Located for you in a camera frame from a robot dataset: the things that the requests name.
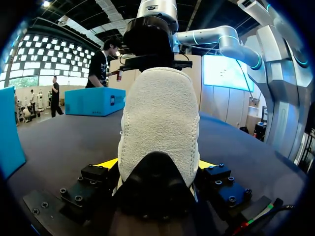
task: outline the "blue cover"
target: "blue cover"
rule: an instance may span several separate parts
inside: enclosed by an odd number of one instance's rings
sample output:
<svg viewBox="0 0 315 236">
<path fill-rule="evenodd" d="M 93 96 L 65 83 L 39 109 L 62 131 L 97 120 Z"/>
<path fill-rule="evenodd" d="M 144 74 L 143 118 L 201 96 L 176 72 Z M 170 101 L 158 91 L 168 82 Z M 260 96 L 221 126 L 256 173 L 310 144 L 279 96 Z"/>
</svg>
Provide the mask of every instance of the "blue cover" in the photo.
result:
<svg viewBox="0 0 315 236">
<path fill-rule="evenodd" d="M 0 101 L 0 171 L 6 179 L 25 163 L 25 157 L 15 125 L 14 87 L 0 89 Z"/>
<path fill-rule="evenodd" d="M 67 115 L 104 117 L 125 107 L 126 91 L 115 88 L 84 88 L 64 93 Z"/>
</svg>

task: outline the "ceiling light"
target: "ceiling light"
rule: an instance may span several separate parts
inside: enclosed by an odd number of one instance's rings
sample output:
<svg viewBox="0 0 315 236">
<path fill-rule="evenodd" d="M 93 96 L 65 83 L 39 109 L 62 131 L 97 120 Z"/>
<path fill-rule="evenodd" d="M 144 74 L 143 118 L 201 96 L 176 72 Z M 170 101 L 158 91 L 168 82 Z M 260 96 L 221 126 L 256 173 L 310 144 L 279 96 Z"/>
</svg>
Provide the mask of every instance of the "ceiling light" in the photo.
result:
<svg viewBox="0 0 315 236">
<path fill-rule="evenodd" d="M 49 5 L 50 5 L 50 3 L 48 1 L 45 1 L 43 4 L 44 7 L 49 7 Z"/>
</svg>

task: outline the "black t-shirt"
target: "black t-shirt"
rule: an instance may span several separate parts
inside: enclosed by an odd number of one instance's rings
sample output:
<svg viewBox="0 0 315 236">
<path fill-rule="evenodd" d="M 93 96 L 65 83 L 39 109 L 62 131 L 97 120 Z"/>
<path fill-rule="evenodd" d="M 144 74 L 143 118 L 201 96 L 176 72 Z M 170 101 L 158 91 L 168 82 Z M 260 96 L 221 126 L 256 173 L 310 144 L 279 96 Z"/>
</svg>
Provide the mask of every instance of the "black t-shirt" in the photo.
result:
<svg viewBox="0 0 315 236">
<path fill-rule="evenodd" d="M 89 76 L 95 75 L 101 84 L 105 85 L 106 80 L 106 58 L 102 51 L 97 51 L 91 59 L 91 64 L 89 68 Z M 85 88 L 95 88 L 90 80 Z"/>
<path fill-rule="evenodd" d="M 59 84 L 57 82 L 54 83 L 54 88 L 58 90 L 58 92 L 55 92 L 53 89 L 51 89 L 51 101 L 59 103 Z"/>
</svg>

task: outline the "white towel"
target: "white towel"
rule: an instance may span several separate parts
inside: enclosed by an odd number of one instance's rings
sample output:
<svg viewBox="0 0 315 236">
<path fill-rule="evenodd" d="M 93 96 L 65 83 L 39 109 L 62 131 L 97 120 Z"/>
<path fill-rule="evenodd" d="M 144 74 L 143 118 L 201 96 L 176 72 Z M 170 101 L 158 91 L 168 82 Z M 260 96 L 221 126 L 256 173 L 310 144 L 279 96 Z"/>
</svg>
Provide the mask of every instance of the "white towel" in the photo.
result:
<svg viewBox="0 0 315 236">
<path fill-rule="evenodd" d="M 152 151 L 166 152 L 187 186 L 199 163 L 199 114 L 190 77 L 171 68 L 145 70 L 126 97 L 118 146 L 118 165 L 125 181 Z"/>
</svg>

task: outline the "glass facade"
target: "glass facade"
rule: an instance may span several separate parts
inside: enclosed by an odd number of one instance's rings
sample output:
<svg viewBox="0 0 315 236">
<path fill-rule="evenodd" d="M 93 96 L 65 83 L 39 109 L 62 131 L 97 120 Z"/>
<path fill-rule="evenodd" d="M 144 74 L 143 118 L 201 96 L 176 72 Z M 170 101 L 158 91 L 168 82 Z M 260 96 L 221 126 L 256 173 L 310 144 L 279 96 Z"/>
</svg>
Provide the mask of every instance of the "glass facade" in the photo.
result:
<svg viewBox="0 0 315 236">
<path fill-rule="evenodd" d="M 9 86 L 52 85 L 54 75 L 60 85 L 86 85 L 91 56 L 90 50 L 53 37 L 26 34 L 17 55 L 7 61 L 0 73 L 0 88 L 9 73 Z M 11 71 L 7 71 L 12 61 Z"/>
</svg>

